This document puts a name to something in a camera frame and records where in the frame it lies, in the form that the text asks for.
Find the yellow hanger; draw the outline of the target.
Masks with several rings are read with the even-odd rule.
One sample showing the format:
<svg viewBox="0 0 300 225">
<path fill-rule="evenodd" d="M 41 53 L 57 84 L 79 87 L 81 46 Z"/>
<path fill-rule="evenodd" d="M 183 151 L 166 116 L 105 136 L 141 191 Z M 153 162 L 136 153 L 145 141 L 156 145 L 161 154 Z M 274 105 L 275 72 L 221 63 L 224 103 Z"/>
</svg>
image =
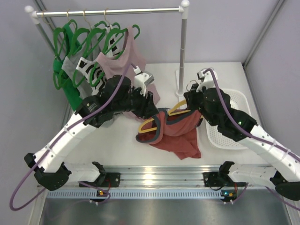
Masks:
<svg viewBox="0 0 300 225">
<path fill-rule="evenodd" d="M 168 116 L 175 116 L 180 115 L 184 113 L 188 113 L 189 109 L 180 109 L 181 106 L 187 106 L 187 101 L 182 100 L 179 103 L 177 103 L 173 108 L 166 111 Z M 139 134 L 145 134 L 153 131 L 159 130 L 159 126 L 161 125 L 161 119 L 159 118 L 160 114 L 157 114 L 156 116 L 153 116 L 151 119 L 145 120 L 138 128 Z M 144 129 L 144 127 L 147 124 L 151 124 L 150 128 Z"/>
</svg>

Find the red tank top blue trim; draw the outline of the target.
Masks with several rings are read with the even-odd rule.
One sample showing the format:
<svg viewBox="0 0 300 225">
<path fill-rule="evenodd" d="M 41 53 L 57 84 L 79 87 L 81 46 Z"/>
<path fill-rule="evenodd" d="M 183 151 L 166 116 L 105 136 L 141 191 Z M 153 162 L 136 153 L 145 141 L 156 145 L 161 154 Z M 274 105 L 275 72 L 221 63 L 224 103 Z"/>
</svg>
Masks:
<svg viewBox="0 0 300 225">
<path fill-rule="evenodd" d="M 161 125 L 159 130 L 137 134 L 135 139 L 139 143 L 174 153 L 180 160 L 186 158 L 201 158 L 197 142 L 197 128 L 203 121 L 198 110 L 188 113 L 168 116 L 167 109 L 159 109 Z"/>
</svg>

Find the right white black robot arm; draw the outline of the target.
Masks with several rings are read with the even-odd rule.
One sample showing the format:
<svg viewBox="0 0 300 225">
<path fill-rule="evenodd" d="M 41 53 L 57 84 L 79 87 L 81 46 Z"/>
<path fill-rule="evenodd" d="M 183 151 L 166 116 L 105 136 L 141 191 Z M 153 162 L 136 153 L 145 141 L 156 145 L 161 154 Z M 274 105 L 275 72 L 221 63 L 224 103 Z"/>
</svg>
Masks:
<svg viewBox="0 0 300 225">
<path fill-rule="evenodd" d="M 269 166 L 242 165 L 224 162 L 218 179 L 224 186 L 249 183 L 276 190 L 281 196 L 300 199 L 300 158 L 273 139 L 249 114 L 231 108 L 230 96 L 221 89 L 197 91 L 193 84 L 184 93 L 187 107 L 198 110 L 219 133 L 247 147 L 269 163 Z"/>
</svg>

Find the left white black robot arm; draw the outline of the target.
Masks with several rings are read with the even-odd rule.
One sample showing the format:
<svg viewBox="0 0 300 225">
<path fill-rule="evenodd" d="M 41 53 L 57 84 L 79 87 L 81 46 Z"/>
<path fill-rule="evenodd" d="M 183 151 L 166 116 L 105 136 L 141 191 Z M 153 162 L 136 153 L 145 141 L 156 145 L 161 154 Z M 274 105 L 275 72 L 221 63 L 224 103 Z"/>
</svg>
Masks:
<svg viewBox="0 0 300 225">
<path fill-rule="evenodd" d="M 153 75 L 142 72 L 131 81 L 123 75 L 108 79 L 100 94 L 86 97 L 64 128 L 40 151 L 28 153 L 24 160 L 44 188 L 54 191 L 70 182 L 86 182 L 100 187 L 107 172 L 98 162 L 69 164 L 66 156 L 90 133 L 110 121 L 115 114 L 132 112 L 148 119 L 158 113 L 149 86 Z"/>
</svg>

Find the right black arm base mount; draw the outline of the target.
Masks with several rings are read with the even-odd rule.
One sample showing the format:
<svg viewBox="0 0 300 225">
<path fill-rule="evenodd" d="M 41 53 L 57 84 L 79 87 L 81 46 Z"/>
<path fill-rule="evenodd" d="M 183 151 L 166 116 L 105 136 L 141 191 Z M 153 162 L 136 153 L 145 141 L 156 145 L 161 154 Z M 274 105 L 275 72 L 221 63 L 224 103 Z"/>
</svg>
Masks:
<svg viewBox="0 0 300 225">
<path fill-rule="evenodd" d="M 227 176 L 219 172 L 204 172 L 204 185 L 210 188 L 229 187 L 233 185 L 233 181 Z"/>
</svg>

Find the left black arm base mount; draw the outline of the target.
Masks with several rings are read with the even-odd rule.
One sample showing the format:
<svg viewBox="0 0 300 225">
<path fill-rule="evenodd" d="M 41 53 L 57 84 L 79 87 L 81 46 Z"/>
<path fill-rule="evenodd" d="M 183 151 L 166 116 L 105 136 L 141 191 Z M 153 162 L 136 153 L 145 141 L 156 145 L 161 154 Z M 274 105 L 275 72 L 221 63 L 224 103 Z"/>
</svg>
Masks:
<svg viewBox="0 0 300 225">
<path fill-rule="evenodd" d="M 107 172 L 102 173 L 94 182 L 87 182 L 84 183 L 99 188 L 117 188 L 120 184 L 120 173 L 119 172 Z"/>
</svg>

